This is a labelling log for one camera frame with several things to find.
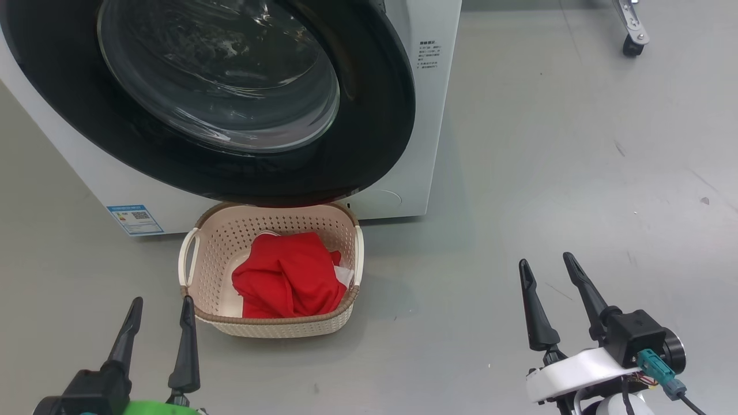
red cloth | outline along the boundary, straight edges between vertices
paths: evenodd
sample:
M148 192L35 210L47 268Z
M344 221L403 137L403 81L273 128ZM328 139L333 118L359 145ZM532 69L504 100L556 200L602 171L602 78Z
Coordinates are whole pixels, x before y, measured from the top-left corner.
M257 236L251 255L232 275L234 288L244 297L244 318L334 311L346 292L333 269L340 260L341 253L328 252L315 232Z

caster wheel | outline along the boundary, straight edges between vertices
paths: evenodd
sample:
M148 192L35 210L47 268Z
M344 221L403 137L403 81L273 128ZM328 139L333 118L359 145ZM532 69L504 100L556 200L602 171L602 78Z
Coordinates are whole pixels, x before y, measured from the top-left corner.
M635 57L639 56L643 51L644 45L635 43L630 38L630 35L625 37L625 42L623 43L623 55Z

white basket handle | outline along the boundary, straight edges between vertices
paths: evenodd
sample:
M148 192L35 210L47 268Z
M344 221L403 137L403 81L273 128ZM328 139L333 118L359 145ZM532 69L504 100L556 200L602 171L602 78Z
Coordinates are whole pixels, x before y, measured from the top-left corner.
M354 276L354 287L359 287L362 284L362 273L364 272L364 233L362 228L357 225L356 227L356 241L354 242L356 252L356 275Z
M192 284L192 276L195 271L195 261L197 259L197 250L200 248L200 235L198 235L197 227L192 229L185 240L182 242L182 248L179 249L179 263L177 264L177 273L179 274L179 285L183 287L189 287ZM195 249L192 251L192 262L190 263L190 269L187 268L187 252L190 250L192 240L195 240Z

beige plastic basket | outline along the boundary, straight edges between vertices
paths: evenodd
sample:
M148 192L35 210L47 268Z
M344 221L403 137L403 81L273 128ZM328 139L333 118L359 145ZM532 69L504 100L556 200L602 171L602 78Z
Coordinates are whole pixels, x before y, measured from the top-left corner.
M301 318L241 317L244 299L233 288L231 275L249 257L256 235L265 230L281 235L315 232L328 250L341 252L340 265L353 270L354 279L335 311ZM362 282L364 238L354 215L341 205L271 209L222 203L207 211L184 239L178 266L182 295L193 298L199 320L223 333L261 338L326 335L351 316Z

gray floor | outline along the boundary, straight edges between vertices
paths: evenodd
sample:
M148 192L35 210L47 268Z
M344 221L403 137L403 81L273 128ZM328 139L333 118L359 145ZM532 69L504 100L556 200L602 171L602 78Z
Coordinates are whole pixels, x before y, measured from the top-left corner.
M517 262L574 353L593 343L570 250L611 303L644 308L688 347L681 377L735 412L738 5L644 0L652 44L622 58L608 1L467 0L429 213L372 224L349 324L296 341L200 325L202 390L219 414L557 414L525 398ZM28 414L106 357L145 299L135 399L165 399L181 237L130 239L0 91L0 402ZM662 392L657 414L689 414Z

